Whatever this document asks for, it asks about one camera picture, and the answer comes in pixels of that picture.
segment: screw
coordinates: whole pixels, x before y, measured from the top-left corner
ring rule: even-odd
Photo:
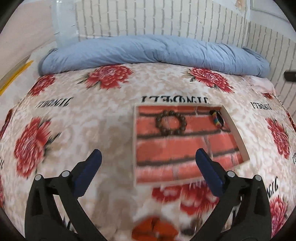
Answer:
[[[261,181],[261,180],[262,180],[262,177],[259,176],[259,175],[256,175],[256,176],[255,176],[255,179],[256,179],[257,181]]]
[[[41,176],[40,174],[38,174],[38,175],[35,176],[35,180],[36,180],[36,181],[39,181],[39,180],[41,179],[41,177],[42,177],[42,176]]]
[[[235,177],[235,173],[233,171],[228,171],[227,176],[229,177]]]
[[[63,171],[62,172],[62,177],[67,177],[70,175],[70,172],[69,171]]]

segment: open box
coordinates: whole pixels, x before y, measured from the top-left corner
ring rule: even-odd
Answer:
[[[162,136],[156,116],[174,110],[186,118],[181,135]],[[210,110],[220,111],[222,129],[216,127]],[[178,128],[176,117],[163,118],[168,128]],[[195,152],[203,148],[225,170],[248,161],[249,154],[233,120],[223,105],[211,104],[140,104],[134,109],[133,172],[134,184],[163,185],[202,179]]]

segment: rainbow bracelet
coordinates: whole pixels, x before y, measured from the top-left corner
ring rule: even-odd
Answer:
[[[211,116],[213,117],[213,121],[216,127],[222,128],[224,126],[224,120],[220,113],[216,110],[210,111]]]

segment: floral bedsheet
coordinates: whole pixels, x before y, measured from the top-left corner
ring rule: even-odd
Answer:
[[[206,221],[218,199],[203,180],[174,186],[133,185],[132,129],[136,103],[223,104],[250,160],[233,167],[238,176],[262,176],[270,200],[272,235],[296,204],[296,133],[272,88],[241,76],[163,63],[124,64],[40,77],[8,113],[0,132],[0,206],[24,234],[26,200],[34,176],[58,176],[93,149],[103,163],[79,202],[107,239],[132,240],[146,217],[168,220],[175,239]],[[61,216],[68,217],[56,200]],[[230,228],[232,216],[225,229]]]

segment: red flower print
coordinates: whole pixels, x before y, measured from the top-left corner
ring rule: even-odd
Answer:
[[[289,118],[294,130],[296,131],[296,125],[294,124],[294,121],[292,120],[292,117],[290,116],[290,114],[289,114],[289,112],[287,110],[286,110],[286,113],[288,115],[288,118]]]
[[[289,137],[283,125],[280,125],[276,119],[266,118],[266,121],[268,123],[267,128],[271,131],[279,154],[288,159],[290,156]]]
[[[53,74],[42,76],[38,78],[37,82],[34,84],[28,94],[30,96],[38,96],[41,91],[44,91],[46,87],[52,85],[54,81],[55,77]]]
[[[6,116],[4,125],[2,126],[2,129],[0,130],[0,141],[1,141],[2,137],[3,137],[3,135],[4,135],[4,132],[5,132],[6,128],[7,128],[7,126],[8,126],[8,123],[10,122],[12,111],[13,111],[13,109],[10,109],[8,111],[8,114]]]
[[[208,87],[220,88],[224,92],[233,93],[233,87],[228,84],[227,79],[209,69],[192,68],[188,74],[193,76],[197,81],[206,84]]]
[[[261,93],[261,94],[263,94],[263,96],[265,97],[265,98],[267,98],[267,99],[270,99],[270,100],[272,100],[274,97],[272,96],[272,94],[270,94],[270,93]]]
[[[218,202],[219,198],[212,194],[205,181],[182,186],[181,211],[188,215],[197,215],[200,218],[203,213],[213,209]]]
[[[158,202],[173,202],[180,198],[181,186],[153,188],[152,197]]]
[[[0,175],[0,207],[3,208],[3,204],[4,204],[4,195],[3,195],[3,186],[2,186],[1,175]]]
[[[101,83],[102,89],[120,88],[119,82],[127,83],[126,79],[132,73],[132,70],[123,65],[103,66],[88,74],[88,78],[81,82],[85,82],[87,88],[97,85],[98,82]]]
[[[14,157],[17,159],[17,174],[28,178],[44,157],[46,145],[51,144],[55,137],[50,138],[48,127],[51,121],[41,120],[40,117],[32,118],[26,125],[20,138],[17,139]]]
[[[278,195],[269,203],[271,213],[271,237],[281,229],[286,221],[287,204]]]

